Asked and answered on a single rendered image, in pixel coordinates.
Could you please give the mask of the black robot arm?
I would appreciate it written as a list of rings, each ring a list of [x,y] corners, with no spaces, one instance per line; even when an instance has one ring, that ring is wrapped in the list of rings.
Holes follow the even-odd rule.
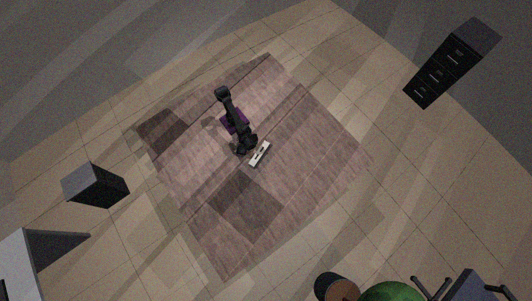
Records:
[[[231,93],[227,86],[223,85],[214,90],[214,94],[218,101],[222,102],[226,109],[226,116],[228,123],[235,127],[239,139],[243,141],[247,150],[252,150],[258,143],[257,134],[252,134],[249,125],[242,121],[232,103]],[[249,130],[249,132],[248,132]]]

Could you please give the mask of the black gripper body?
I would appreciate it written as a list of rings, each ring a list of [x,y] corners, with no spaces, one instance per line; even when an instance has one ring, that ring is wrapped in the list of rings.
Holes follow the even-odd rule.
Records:
[[[246,149],[243,141],[241,141],[239,138],[238,138],[238,140],[239,140],[239,143],[240,143],[240,147],[237,147],[236,153],[237,154],[241,154],[241,155],[246,155],[247,149]]]

